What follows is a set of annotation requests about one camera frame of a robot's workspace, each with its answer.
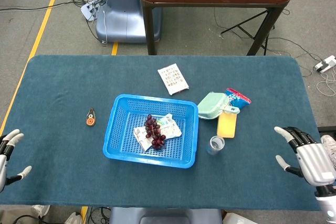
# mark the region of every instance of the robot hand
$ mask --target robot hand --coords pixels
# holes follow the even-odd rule
[[[13,130],[8,135],[0,136],[0,192],[3,191],[5,186],[25,178],[32,169],[31,166],[27,166],[21,173],[7,178],[7,163],[15,145],[22,140],[23,136],[18,129]]]
[[[300,168],[290,166],[280,156],[276,156],[279,165],[316,187],[315,197],[328,223],[336,223],[336,189],[332,186],[336,171],[322,144],[317,143],[309,134],[295,127],[274,130],[282,135],[291,146],[299,161]]]

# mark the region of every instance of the gray carpet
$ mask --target gray carpet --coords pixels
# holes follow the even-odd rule
[[[56,0],[56,3],[68,0]],[[0,0],[0,8],[39,7],[49,0]],[[322,58],[336,54],[336,4],[335,0],[292,0],[287,7],[290,15],[281,15],[271,37],[284,37],[299,43]],[[258,10],[216,9],[218,23],[228,27]],[[0,13],[0,121],[4,118],[25,62],[35,41],[45,11],[29,13]],[[256,31],[260,20],[244,27]],[[219,38],[221,31],[214,22],[213,8],[166,8],[164,10],[163,35],[158,50],[163,55],[244,55],[251,41],[239,39],[234,34]],[[79,8],[66,5],[51,12],[42,37],[38,54],[110,54],[112,45],[102,45],[90,34]],[[278,39],[270,40],[270,49],[285,50],[297,57],[304,53],[297,46]],[[118,54],[144,55],[145,45],[120,44]],[[298,62],[311,69],[316,63],[309,56]],[[316,122],[319,126],[335,125],[336,113],[331,109],[335,97],[325,97],[316,90],[322,80],[313,73],[305,77]],[[52,221],[63,221],[72,212],[63,207],[50,211]],[[251,220],[262,223],[324,223],[320,212],[302,211],[237,211]]]

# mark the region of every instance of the blue plastic basket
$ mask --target blue plastic basket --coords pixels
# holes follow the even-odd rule
[[[134,137],[133,129],[143,126],[148,114],[161,118],[168,113],[173,115],[182,135],[165,141],[165,148],[159,151],[149,148],[145,152]],[[103,153],[112,159],[189,168],[195,162],[197,132],[198,109],[195,103],[121,94],[114,101]]]

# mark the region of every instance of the red and blue package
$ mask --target red and blue package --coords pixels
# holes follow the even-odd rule
[[[231,106],[242,109],[251,104],[251,100],[234,89],[226,89],[225,94],[229,97]]]

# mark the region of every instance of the yellow sponge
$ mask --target yellow sponge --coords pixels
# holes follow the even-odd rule
[[[236,132],[237,114],[222,113],[218,117],[217,136],[234,138]]]

